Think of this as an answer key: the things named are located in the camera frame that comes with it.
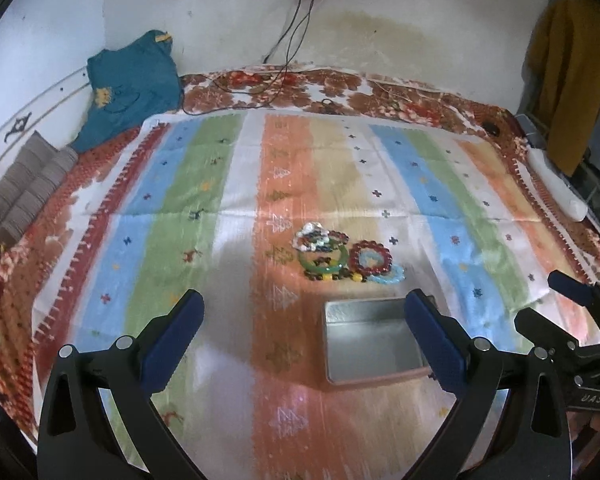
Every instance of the teal fabric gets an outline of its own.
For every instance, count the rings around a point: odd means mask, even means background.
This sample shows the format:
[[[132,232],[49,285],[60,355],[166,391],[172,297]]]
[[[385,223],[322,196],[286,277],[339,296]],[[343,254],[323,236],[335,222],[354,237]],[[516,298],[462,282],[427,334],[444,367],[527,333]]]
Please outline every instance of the teal fabric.
[[[121,50],[103,50],[87,63],[91,87],[110,96],[94,99],[87,121],[72,142],[86,152],[154,115],[178,108],[180,82],[171,59],[171,39],[151,30]]]

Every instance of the bolt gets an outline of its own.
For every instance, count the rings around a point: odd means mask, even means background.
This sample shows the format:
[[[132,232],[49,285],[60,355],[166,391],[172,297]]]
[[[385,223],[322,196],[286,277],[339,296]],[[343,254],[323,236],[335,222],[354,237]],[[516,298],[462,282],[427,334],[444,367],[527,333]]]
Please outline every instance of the bolt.
[[[116,348],[120,350],[126,350],[133,344],[133,342],[134,339],[131,336],[123,335],[122,337],[119,337],[116,341]]]
[[[69,357],[73,351],[74,347],[71,345],[64,345],[58,352],[58,355],[64,359],[65,357]]]
[[[534,354],[540,360],[545,360],[549,356],[549,354],[547,353],[547,351],[544,348],[541,348],[539,346],[537,346],[536,348],[534,348]]]
[[[486,352],[489,348],[491,348],[491,343],[489,343],[488,339],[485,339],[483,337],[477,337],[474,340],[474,346],[482,351],[482,352]]]

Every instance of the bedsheet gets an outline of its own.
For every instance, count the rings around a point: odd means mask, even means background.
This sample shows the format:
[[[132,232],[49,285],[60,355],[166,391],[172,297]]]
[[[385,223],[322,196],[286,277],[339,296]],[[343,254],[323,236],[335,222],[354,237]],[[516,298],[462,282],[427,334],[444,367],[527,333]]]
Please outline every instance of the bedsheet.
[[[600,240],[559,216],[504,110],[305,70],[285,77],[274,104],[275,87],[228,102],[214,75],[186,76],[185,110],[197,116],[151,118],[81,155],[0,255],[0,400],[24,431],[35,437],[65,342],[90,351],[137,335],[188,288],[204,296],[205,322],[154,403],[210,478],[397,477],[439,428],[454,398],[432,378],[327,383],[325,301],[419,287],[501,349],[530,347],[512,326],[525,306],[581,343],[599,337],[546,277],[600,280]],[[266,77],[240,71],[220,86]],[[405,281],[309,281],[290,245],[307,221],[383,243]]]

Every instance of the green stripe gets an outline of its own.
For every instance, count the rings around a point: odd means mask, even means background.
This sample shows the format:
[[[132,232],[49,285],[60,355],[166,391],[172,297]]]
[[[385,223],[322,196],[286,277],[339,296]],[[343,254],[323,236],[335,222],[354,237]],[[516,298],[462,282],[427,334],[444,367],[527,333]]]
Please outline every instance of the green stripe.
[[[242,115],[208,118],[187,147],[147,237],[144,261],[127,307],[125,333],[137,335],[152,318],[170,311],[174,298],[190,288],[200,290],[205,282],[217,212],[241,126]],[[191,211],[200,209],[204,212],[199,220],[189,219]],[[192,250],[199,254],[193,255],[191,263],[184,262],[184,253]],[[152,397],[159,412],[184,416],[187,369],[185,356],[167,388]],[[117,413],[112,416],[112,426],[125,455],[138,464],[139,456]],[[183,424],[175,416],[170,430],[174,436],[182,436]]]
[[[514,316],[526,305],[529,294],[518,261],[502,243],[498,228],[484,214],[484,209],[464,186],[434,141],[419,130],[406,130],[406,135],[420,156],[431,161],[428,166],[436,178],[456,197],[467,229],[480,249],[482,264],[498,287],[507,312]]]

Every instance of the jade bangle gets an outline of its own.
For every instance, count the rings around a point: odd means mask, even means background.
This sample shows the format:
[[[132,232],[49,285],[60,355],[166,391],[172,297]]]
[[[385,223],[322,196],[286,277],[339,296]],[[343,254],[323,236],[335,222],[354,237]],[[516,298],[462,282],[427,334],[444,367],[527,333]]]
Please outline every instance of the jade bangle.
[[[304,253],[298,251],[298,260],[300,260],[301,265],[313,274],[334,274],[335,272],[340,272],[340,269],[345,266],[348,259],[349,251],[347,251],[347,248],[344,245],[340,246],[340,260],[337,264],[331,267],[320,267],[315,265],[313,262],[308,262],[304,257]]]

